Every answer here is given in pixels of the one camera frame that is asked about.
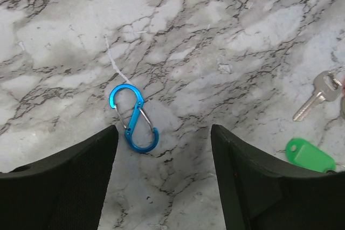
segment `s-shaped carabiner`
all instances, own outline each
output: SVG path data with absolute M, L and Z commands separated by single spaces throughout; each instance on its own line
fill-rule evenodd
M 117 108 L 117 106 L 115 104 L 115 95 L 117 94 L 117 92 L 119 92 L 119 91 L 121 91 L 123 89 L 130 89 L 136 95 L 136 103 L 135 103 L 134 110 L 133 110 L 133 113 L 132 113 L 132 117 L 130 118 L 128 126 L 126 126 L 125 121 L 123 120 L 122 116 L 120 115 L 119 110 L 118 110 L 118 108 Z M 123 126 L 125 128 L 125 138 L 126 138 L 128 144 L 129 144 L 129 146 L 134 151 L 136 151 L 138 153 L 147 153 L 147 152 L 153 150 L 153 148 L 155 148 L 157 146 L 157 143 L 158 143 L 158 140 L 159 140 L 158 130 L 152 126 L 152 123 L 151 123 L 150 119 L 148 118 L 147 114 L 143 110 L 143 106 L 144 106 L 145 101 L 144 101 L 143 97 L 141 96 L 140 91 L 136 87 L 134 87 L 132 85 L 127 85 L 127 84 L 116 86 L 112 90 L 112 92 L 110 93 L 109 103 L 110 103 L 110 107 L 112 109 L 115 109 L 116 113 L 118 114 L 119 119 L 120 119 L 120 121 L 122 122 L 122 124 L 123 124 Z M 153 143 L 150 146 L 146 147 L 146 148 L 138 147 L 137 145 L 135 145 L 133 143 L 133 140 L 132 140 L 132 134 L 134 132 L 134 128 L 135 128 L 136 122 L 138 121 L 138 118 L 139 118 L 140 114 L 142 114 L 142 116 L 144 116 L 145 120 L 150 125 L 150 128 L 151 128 L 151 130 L 152 130 L 152 132 L 154 134 L 154 141 L 153 141 Z

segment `key hole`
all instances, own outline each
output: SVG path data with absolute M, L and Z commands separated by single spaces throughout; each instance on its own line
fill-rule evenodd
M 339 85 L 334 81 L 334 78 L 331 75 L 326 75 L 325 83 L 332 90 L 337 90 Z

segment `green object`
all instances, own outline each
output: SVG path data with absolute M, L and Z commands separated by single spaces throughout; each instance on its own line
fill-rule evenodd
M 285 155 L 290 163 L 317 172 L 335 171 L 333 158 L 303 138 L 294 138 L 286 145 Z

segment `gray and white marble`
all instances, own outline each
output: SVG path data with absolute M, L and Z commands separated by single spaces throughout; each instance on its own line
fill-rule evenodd
M 161 140 L 139 155 L 121 137 L 99 229 L 225 229 L 213 123 L 281 159 L 303 137 L 345 163 L 340 99 L 292 121 L 314 77 L 345 63 L 344 13 L 345 0 L 0 0 L 0 171 L 111 124 L 122 136 L 108 96 L 130 82 Z M 127 120 L 134 102 L 119 94 Z M 143 119 L 134 135 L 151 141 Z

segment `key head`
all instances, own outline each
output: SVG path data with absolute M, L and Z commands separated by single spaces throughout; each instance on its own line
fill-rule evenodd
M 326 101 L 333 102 L 343 90 L 342 83 L 331 71 L 323 71 L 314 79 L 316 92 L 321 92 Z

